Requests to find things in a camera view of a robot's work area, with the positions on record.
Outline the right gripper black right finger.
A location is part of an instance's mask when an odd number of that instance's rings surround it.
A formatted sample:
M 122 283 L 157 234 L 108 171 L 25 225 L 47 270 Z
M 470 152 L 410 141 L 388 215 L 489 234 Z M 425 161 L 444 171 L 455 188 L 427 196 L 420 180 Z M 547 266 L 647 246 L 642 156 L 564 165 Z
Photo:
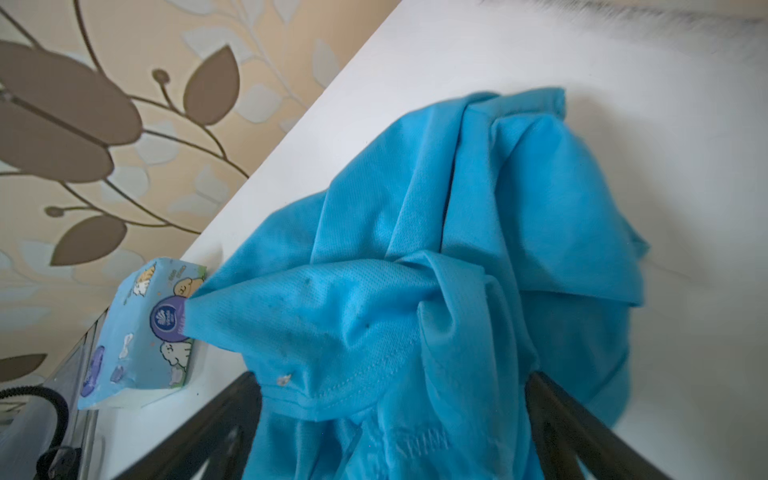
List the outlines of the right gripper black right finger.
M 665 479 L 604 423 L 542 372 L 525 385 L 532 438 L 546 479 Z

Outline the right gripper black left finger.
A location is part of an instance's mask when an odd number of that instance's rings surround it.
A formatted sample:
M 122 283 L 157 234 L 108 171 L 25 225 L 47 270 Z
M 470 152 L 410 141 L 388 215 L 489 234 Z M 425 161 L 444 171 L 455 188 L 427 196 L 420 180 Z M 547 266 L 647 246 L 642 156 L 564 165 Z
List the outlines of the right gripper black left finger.
M 260 385 L 245 372 L 117 478 L 241 479 L 262 406 Z

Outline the turquoise blue cloth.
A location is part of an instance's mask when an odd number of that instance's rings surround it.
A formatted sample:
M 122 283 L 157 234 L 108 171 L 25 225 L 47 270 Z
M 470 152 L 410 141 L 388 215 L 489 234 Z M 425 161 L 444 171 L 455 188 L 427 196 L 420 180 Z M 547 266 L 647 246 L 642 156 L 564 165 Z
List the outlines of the turquoise blue cloth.
M 618 420 L 648 247 L 565 110 L 543 88 L 408 113 L 197 290 L 187 333 L 261 387 L 246 478 L 538 479 L 535 371 Z

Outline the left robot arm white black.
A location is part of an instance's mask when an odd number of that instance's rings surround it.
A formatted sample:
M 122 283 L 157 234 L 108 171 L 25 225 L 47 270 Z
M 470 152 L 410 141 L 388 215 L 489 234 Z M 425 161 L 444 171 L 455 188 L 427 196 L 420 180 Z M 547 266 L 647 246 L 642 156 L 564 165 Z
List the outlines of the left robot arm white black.
M 64 444 L 70 409 L 64 397 L 44 386 L 18 386 L 1 392 L 3 400 L 25 397 L 28 408 L 1 434 L 3 479 L 76 479 L 80 447 Z

